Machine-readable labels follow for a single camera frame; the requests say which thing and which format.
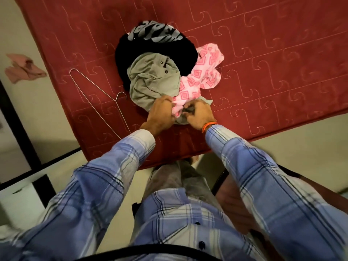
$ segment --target red bed sheet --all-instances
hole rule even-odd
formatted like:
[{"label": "red bed sheet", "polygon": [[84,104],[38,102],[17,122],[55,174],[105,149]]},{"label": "red bed sheet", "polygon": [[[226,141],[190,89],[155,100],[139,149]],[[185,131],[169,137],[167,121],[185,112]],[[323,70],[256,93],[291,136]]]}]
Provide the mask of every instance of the red bed sheet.
[{"label": "red bed sheet", "polygon": [[[247,140],[348,111],[348,0],[16,0],[88,160],[129,134],[114,101],[123,91],[114,51],[142,20],[176,27],[196,47],[218,44],[220,83],[202,90],[217,121]],[[131,131],[147,113],[118,100]],[[173,126],[143,167],[207,152],[204,136]]]}]

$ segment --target trousers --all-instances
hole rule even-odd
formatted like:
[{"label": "trousers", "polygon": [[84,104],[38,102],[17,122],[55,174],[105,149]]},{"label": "trousers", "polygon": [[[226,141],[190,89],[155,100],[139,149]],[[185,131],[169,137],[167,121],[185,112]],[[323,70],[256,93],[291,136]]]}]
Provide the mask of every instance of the trousers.
[{"label": "trousers", "polygon": [[219,202],[211,193],[205,177],[200,175],[189,162],[179,160],[152,171],[142,201],[152,193],[168,188],[185,188],[188,197],[206,202],[222,210]]}]

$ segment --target button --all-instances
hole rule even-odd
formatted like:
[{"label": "button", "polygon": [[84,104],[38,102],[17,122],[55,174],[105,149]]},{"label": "button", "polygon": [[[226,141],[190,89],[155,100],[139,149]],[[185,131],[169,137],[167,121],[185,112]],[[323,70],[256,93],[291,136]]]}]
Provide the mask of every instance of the button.
[{"label": "button", "polygon": [[198,243],[198,247],[199,247],[199,249],[204,250],[204,249],[205,249],[205,242],[200,241],[200,242]]}]

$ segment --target metal hanger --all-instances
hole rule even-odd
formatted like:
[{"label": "metal hanger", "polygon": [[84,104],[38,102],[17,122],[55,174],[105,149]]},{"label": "metal hanger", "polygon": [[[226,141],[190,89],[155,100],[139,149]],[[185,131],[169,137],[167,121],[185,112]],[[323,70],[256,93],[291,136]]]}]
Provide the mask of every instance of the metal hanger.
[{"label": "metal hanger", "polygon": [[117,103],[117,98],[119,96],[119,94],[123,93],[125,96],[126,96],[126,100],[127,100],[127,94],[125,94],[124,92],[119,92],[117,95],[116,95],[116,99],[112,98],[109,94],[107,94],[105,91],[103,91],[97,84],[95,84],[94,82],[92,82],[89,78],[87,78],[84,74],[82,74],[79,70],[77,69],[71,69],[69,71],[69,75],[71,77],[71,79],[73,80],[73,82],[75,83],[76,87],[79,89],[79,91],[82,93],[83,96],[85,96],[86,100],[89,102],[89,104],[92,106],[92,108],[97,112],[97,114],[100,116],[100,118],[107,124],[107,126],[111,129],[111,131],[113,131],[115,133],[116,136],[118,136],[119,139],[122,139],[112,128],[111,126],[104,120],[104,118],[98,113],[98,111],[94,108],[94,106],[92,105],[92,103],[88,100],[87,96],[84,94],[84,92],[80,89],[80,87],[77,85],[75,79],[72,77],[71,75],[71,71],[77,71],[78,73],[80,73],[83,77],[85,77],[87,80],[89,80],[90,83],[92,83],[94,86],[96,86],[98,89],[100,89],[103,93],[105,93],[111,100],[114,100],[116,105],[117,105],[117,108],[118,108],[118,111],[119,113],[121,114],[122,118],[123,118],[123,121],[124,123],[126,124],[127,128],[128,128],[128,131],[130,131],[129,127],[128,127],[128,124],[126,122],[126,119],[124,118],[122,112],[121,112],[121,109],[120,107],[118,106],[118,103]]}]

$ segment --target blue plaid shirt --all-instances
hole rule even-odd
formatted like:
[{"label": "blue plaid shirt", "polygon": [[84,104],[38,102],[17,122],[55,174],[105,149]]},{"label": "blue plaid shirt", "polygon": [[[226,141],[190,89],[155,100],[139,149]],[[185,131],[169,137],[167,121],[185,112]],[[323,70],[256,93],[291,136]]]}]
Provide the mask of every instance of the blue plaid shirt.
[{"label": "blue plaid shirt", "polygon": [[[348,215],[223,126],[212,126],[206,141],[232,174],[247,209],[286,260],[346,258]],[[73,260],[93,254],[135,171],[154,146],[150,132],[138,130],[102,157],[77,168],[67,187],[50,201],[40,224],[2,237],[0,260]],[[130,245],[161,243],[199,249],[200,241],[205,242],[203,251],[219,259],[264,260],[223,212],[188,198],[183,188],[159,190],[142,203]],[[164,254],[141,258],[155,257],[178,258]]]}]

